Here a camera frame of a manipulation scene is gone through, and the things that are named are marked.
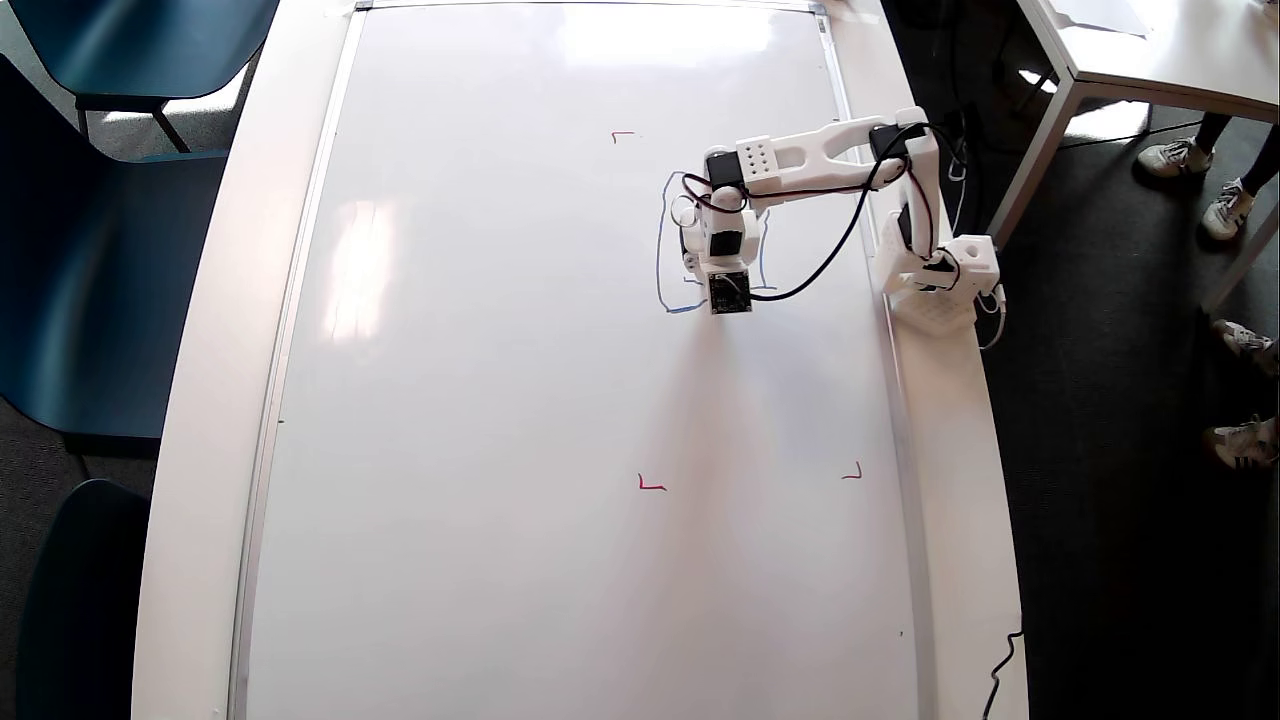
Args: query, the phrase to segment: white sneaker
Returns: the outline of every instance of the white sneaker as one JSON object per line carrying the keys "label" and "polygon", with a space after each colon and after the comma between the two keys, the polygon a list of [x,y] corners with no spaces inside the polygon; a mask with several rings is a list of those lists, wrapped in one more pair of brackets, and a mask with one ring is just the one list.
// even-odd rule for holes
{"label": "white sneaker", "polygon": [[1201,224],[1213,240],[1226,242],[1235,237],[1244,225],[1244,219],[1253,209],[1253,196],[1244,192],[1244,186],[1239,179],[1234,179],[1222,186],[1217,193],[1217,200],[1210,202],[1204,209]]}
{"label": "white sneaker", "polygon": [[1230,320],[1213,320],[1213,333],[1222,338],[1228,350],[1258,366],[1268,378],[1280,373],[1276,341]]}
{"label": "white sneaker", "polygon": [[1276,419],[1204,430],[1204,447],[1233,470],[1270,470],[1276,465]]}
{"label": "white sneaker", "polygon": [[1198,176],[1213,164],[1213,154],[1206,155],[1194,138],[1184,137],[1143,150],[1138,154],[1138,164],[1157,178]]}

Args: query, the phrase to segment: white table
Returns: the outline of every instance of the white table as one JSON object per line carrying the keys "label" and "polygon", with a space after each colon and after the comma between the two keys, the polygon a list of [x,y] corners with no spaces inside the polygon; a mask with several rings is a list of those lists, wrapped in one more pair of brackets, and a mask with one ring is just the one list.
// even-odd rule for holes
{"label": "white table", "polygon": [[1057,72],[1057,91],[991,220],[1009,242],[1068,122],[1087,97],[1140,100],[1280,122],[1276,20],[1256,0],[1126,0],[1146,37],[1078,27],[1050,0],[1018,0]]}
{"label": "white table", "polygon": [[[831,5],[855,115],[913,104],[874,0]],[[225,717],[237,603],[247,566],[251,478],[294,240],[349,17],[283,0],[250,92],[210,227],[179,352],[152,498],[134,657],[133,715]],[[881,217],[892,205],[876,197]],[[1005,634],[1020,626],[995,427],[977,342],[896,331],[919,478],[919,532],[936,688],[922,717],[972,717]],[[1021,652],[993,717],[1025,717]]]}

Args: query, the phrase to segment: whiteboard frame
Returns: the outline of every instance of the whiteboard frame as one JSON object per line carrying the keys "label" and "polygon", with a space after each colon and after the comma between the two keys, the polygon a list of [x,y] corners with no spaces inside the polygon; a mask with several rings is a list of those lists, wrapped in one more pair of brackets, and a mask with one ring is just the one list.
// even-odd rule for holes
{"label": "whiteboard frame", "polygon": [[[713,8],[750,8],[778,12],[799,12],[814,15],[819,41],[827,60],[827,72],[831,79],[833,99],[840,118],[852,119],[849,105],[849,96],[844,77],[840,72],[840,63],[836,54],[835,40],[832,37],[831,18],[827,9],[820,3],[808,0],[357,0],[351,8],[351,24],[343,40],[342,53],[338,60],[338,69],[334,77],[333,91],[325,109],[321,126],[320,142],[316,147],[315,163],[307,183],[307,192],[302,205],[302,218],[298,224],[298,233],[293,247],[293,260],[289,266],[285,284],[284,302],[280,309],[278,323],[275,352],[271,357],[271,369],[266,387],[266,402],[262,413],[261,429],[257,443],[257,456],[253,462],[252,478],[250,482],[250,498],[246,514],[244,536],[241,551],[239,587],[236,598],[236,615],[232,628],[232,653],[229,683],[228,683],[228,716],[233,720],[247,720],[248,717],[248,648],[253,629],[253,605],[257,592],[259,564],[261,559],[261,538],[266,521],[266,502],[270,486],[270,469],[274,460],[276,427],[279,425],[280,405],[284,395],[284,383],[289,363],[289,348],[293,338],[293,328],[298,311],[298,300],[302,293],[306,275],[307,259],[321,195],[324,192],[325,177],[329,168],[329,159],[337,138],[338,123],[351,81],[352,68],[360,50],[360,41],[364,33],[365,15],[370,10],[411,6],[439,6],[439,5],[507,5],[507,4],[594,4],[594,5],[686,5],[686,6],[713,6]],[[867,161],[863,147],[852,149],[855,159]],[[860,220],[859,232],[863,236],[864,256],[874,256],[877,246],[877,233],[868,227],[877,227],[876,211],[872,202],[867,202]],[[865,265],[868,278],[870,278],[870,264]],[[924,515],[922,505],[922,492],[916,473],[914,445],[911,442],[911,425],[908,415],[906,389],[902,379],[902,369],[899,357],[899,343],[893,333],[891,307],[888,297],[872,291],[876,315],[881,327],[878,342],[881,346],[882,364],[886,373],[886,389],[888,392],[890,419],[893,433],[893,445],[897,462],[899,491],[901,493],[902,521],[905,529],[905,542],[908,553],[909,592],[911,596],[911,620],[915,632],[915,676],[916,676],[916,715],[920,720],[937,717],[937,671],[933,650],[933,612],[932,594],[929,588],[928,556],[924,538]]]}
{"label": "whiteboard frame", "polygon": [[[840,110],[840,119],[851,120],[852,110],[849,105],[849,94],[845,86],[844,74],[840,72],[840,58],[836,55],[836,38],[831,32],[831,17],[826,6],[819,5],[820,12],[815,12],[818,33],[822,37],[823,51],[827,55],[827,72],[831,74],[831,87],[836,95],[836,108]],[[869,164],[867,147],[852,149],[854,159],[859,163]],[[863,206],[867,217],[859,224],[863,236],[863,254],[867,258],[867,277],[870,287],[876,287],[876,278],[872,277],[870,259],[876,256],[878,249],[877,233],[878,218],[874,202]],[[897,337],[893,334],[892,307],[887,295],[872,290],[873,296],[879,295],[876,302],[876,318],[881,327],[879,346],[881,363],[886,375],[892,374],[893,382],[887,382],[890,421],[893,427],[893,447],[897,454],[897,484],[902,497],[902,527],[906,532],[906,557],[908,577],[910,578],[911,592],[911,624],[915,630],[915,683],[916,683],[916,714],[922,719],[934,719],[938,716],[938,680],[937,662],[933,653],[933,589],[929,585],[929,557],[928,542],[924,537],[924,502],[920,488],[920,478],[915,466],[915,443],[913,442],[911,418],[906,410],[906,384],[902,378],[902,366],[899,363]]]}
{"label": "whiteboard frame", "polygon": [[320,209],[320,196],[324,191],[325,176],[329,172],[329,155],[333,141],[338,137],[338,120],[347,97],[351,70],[356,65],[356,53],[360,37],[365,29],[365,13],[351,13],[351,24],[342,42],[338,56],[338,70],[333,79],[333,92],[325,108],[324,123],[320,126],[320,143],[316,147],[315,164],[311,167],[311,179],[307,182],[306,199],[302,201],[302,219],[293,243],[293,261],[284,286],[284,302],[275,336],[275,354],[271,357],[271,370],[266,382],[266,404],[262,409],[262,424],[257,441],[257,457],[253,462],[253,475],[248,488],[248,507],[244,521],[244,539],[241,546],[241,577],[236,594],[236,620],[232,626],[230,682],[227,683],[227,715],[229,717],[248,717],[248,648],[253,630],[253,601],[257,596],[257,571],[261,559],[262,527],[266,523],[266,496],[271,479],[271,461],[275,450],[275,428],[280,421],[280,401],[284,397],[284,378],[289,365],[289,346],[293,342],[293,323],[298,314],[298,299],[302,295],[302,279],[306,274],[311,238],[315,234],[316,217]]}

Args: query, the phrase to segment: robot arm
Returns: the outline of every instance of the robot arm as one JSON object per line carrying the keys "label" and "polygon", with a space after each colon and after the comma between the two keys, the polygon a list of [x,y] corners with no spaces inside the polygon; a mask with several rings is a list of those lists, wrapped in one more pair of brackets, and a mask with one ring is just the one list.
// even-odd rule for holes
{"label": "robot arm", "polygon": [[[892,119],[860,118],[786,137],[751,137],[732,149],[709,149],[704,156],[709,187],[685,210],[680,225],[685,266],[703,283],[710,311],[751,310],[748,268],[759,252],[760,213],[818,195],[881,190],[910,169],[911,177],[899,183],[902,209],[891,214],[882,233],[877,282],[891,296],[901,291],[954,293],[947,302],[956,307],[968,302],[966,315],[955,313],[972,323],[973,295],[991,293],[998,282],[995,250],[989,238],[978,236],[940,247],[938,145],[925,122],[922,109],[908,108]],[[870,146],[873,163],[835,158],[861,145]],[[965,241],[963,247],[951,247],[960,241]],[[968,301],[959,297],[963,293]],[[948,328],[955,324],[954,318],[947,323]]]}

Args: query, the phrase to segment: dark floor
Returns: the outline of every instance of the dark floor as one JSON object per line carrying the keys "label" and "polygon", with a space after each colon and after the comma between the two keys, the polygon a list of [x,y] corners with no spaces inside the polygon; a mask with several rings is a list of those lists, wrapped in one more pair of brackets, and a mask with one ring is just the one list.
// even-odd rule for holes
{"label": "dark floor", "polygon": [[[952,94],[950,4],[886,5],[929,117],[956,95],[979,109],[986,208],[961,229],[984,228],[1019,160],[1001,151],[1027,146],[1048,99],[1014,117],[1029,88],[1016,70],[1047,60],[1019,20],[993,79],[1011,3],[963,1]],[[1197,117],[1156,108],[1153,127]],[[1276,384],[1220,352],[1196,313],[1235,252],[1204,246],[1199,214],[1267,129],[1234,120],[1199,184],[1135,182],[1153,140],[1060,150],[1001,256],[1009,327],[986,366],[1034,720],[1276,717],[1276,477],[1219,469],[1197,442],[1276,409]],[[1275,202],[1272,181],[1256,220]],[[1275,337],[1276,283],[1272,243],[1220,314]]]}

